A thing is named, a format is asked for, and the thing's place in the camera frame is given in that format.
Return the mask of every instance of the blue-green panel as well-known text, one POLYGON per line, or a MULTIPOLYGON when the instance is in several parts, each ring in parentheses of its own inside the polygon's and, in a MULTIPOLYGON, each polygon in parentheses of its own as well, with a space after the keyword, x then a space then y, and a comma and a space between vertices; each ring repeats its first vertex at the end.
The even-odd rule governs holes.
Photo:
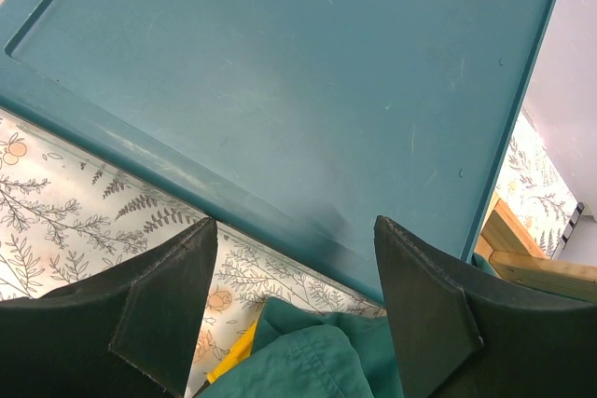
POLYGON ((0 105, 381 298, 463 259, 554 0, 7 0, 0 105))

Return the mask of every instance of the floral tablecloth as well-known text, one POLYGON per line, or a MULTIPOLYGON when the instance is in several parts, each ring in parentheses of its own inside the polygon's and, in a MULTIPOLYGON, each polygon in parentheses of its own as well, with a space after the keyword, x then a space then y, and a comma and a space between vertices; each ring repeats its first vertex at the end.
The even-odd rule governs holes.
MULTIPOLYGON (((524 117, 519 117, 497 191, 546 253, 553 253, 576 200, 524 117)), ((84 279, 158 245, 201 217, 0 111, 0 300, 39 297, 84 279)), ((231 228, 219 225, 218 243, 187 394, 229 352, 268 296, 312 312, 382 313, 358 294, 231 228)))

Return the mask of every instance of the black plastic part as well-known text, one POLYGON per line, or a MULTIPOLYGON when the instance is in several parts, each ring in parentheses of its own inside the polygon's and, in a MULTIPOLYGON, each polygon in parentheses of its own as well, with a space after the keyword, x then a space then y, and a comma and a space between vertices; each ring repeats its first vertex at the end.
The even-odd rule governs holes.
POLYGON ((0 396, 184 396, 216 234, 204 219, 39 299, 0 302, 0 396))
POLYGON ((389 218, 375 248, 406 398, 597 396, 597 307, 497 279, 389 218))

